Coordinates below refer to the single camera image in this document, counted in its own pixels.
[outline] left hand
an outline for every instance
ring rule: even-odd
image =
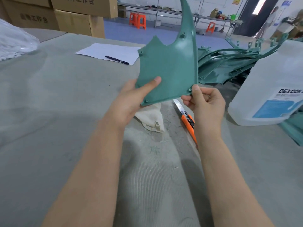
[[[126,82],[105,115],[109,116],[114,123],[117,123],[118,127],[123,129],[140,108],[144,97],[161,83],[161,77],[157,76],[154,80],[140,88],[135,88],[136,82],[137,79]]]

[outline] white plastic jug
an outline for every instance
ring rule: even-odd
[[[283,122],[303,104],[303,43],[285,41],[260,59],[229,104],[240,126]]]

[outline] pants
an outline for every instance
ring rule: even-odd
[[[260,28],[260,31],[257,33],[256,38],[262,38],[265,31],[269,28],[270,23],[265,22],[264,25]]]

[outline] blue floor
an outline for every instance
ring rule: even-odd
[[[169,45],[176,40],[178,32],[172,29],[147,27],[137,29],[125,23],[104,21],[105,37],[107,39],[147,44],[153,36],[157,36],[165,45]],[[197,47],[210,46],[212,50],[230,48],[231,46],[223,38],[213,35],[196,35]]]

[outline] hand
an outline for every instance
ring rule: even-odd
[[[137,89],[135,88],[136,82],[137,79],[129,80],[125,83],[105,115],[110,117],[113,122],[117,123],[117,126],[123,129],[140,108],[144,97],[161,83],[161,77],[157,76],[151,82]]]
[[[216,88],[192,86],[192,96],[181,96],[184,105],[195,115],[196,136],[221,136],[221,122],[225,111],[225,100]]]

